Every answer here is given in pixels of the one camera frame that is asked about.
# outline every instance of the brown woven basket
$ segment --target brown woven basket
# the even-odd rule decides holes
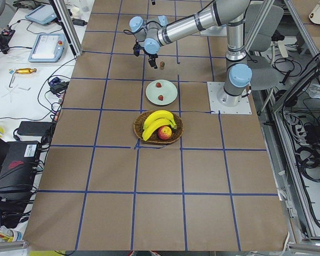
[[[135,122],[134,122],[134,132],[137,135],[137,137],[145,142],[145,143],[149,143],[149,144],[158,144],[158,145],[166,145],[166,144],[171,144],[177,140],[179,140],[179,138],[181,137],[182,133],[183,133],[183,124],[182,124],[182,120],[181,118],[172,113],[174,116],[174,121],[177,124],[177,129],[174,130],[172,129],[172,136],[168,139],[168,140],[162,140],[158,137],[157,134],[157,130],[150,136],[150,138],[147,141],[144,141],[142,138],[142,133],[143,133],[143,123],[146,120],[146,118],[153,112],[155,112],[156,110],[150,110],[150,111],[146,111],[143,112],[141,115],[139,115]]]

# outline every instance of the banana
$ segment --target banana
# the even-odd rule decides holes
[[[147,141],[150,136],[155,132],[158,128],[164,125],[171,125],[171,121],[167,118],[159,118],[153,121],[142,133],[142,138],[144,141]]]
[[[177,128],[177,124],[174,121],[174,116],[171,112],[167,111],[167,110],[158,110],[155,111],[153,113],[151,113],[145,120],[145,122],[143,123],[143,129],[147,129],[147,127],[154,122],[155,120],[159,119],[159,118],[166,118],[169,121],[171,121],[170,126],[172,129],[176,129]]]

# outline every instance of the white plate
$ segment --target white plate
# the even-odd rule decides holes
[[[160,88],[156,87],[156,83],[161,83]],[[159,100],[159,95],[164,97],[164,100]],[[151,82],[146,88],[147,99],[159,106],[172,103],[178,96],[178,90],[170,81],[159,79]]]

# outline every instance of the red apple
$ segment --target red apple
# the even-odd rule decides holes
[[[172,129],[168,126],[161,126],[158,129],[158,136],[162,140],[168,140],[172,136]]]

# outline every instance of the blue joint cap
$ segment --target blue joint cap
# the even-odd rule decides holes
[[[129,21],[129,27],[132,30],[132,32],[138,31],[143,25],[143,18],[140,16],[135,16]]]
[[[153,38],[146,38],[144,48],[149,54],[156,54],[160,50],[160,45]]]
[[[252,71],[246,64],[236,64],[231,67],[229,78],[235,87],[246,87],[252,77]]]
[[[167,19],[167,17],[165,15],[158,16],[158,19],[159,19],[160,25],[162,27],[166,26],[169,23],[169,21],[168,21],[168,19]]]

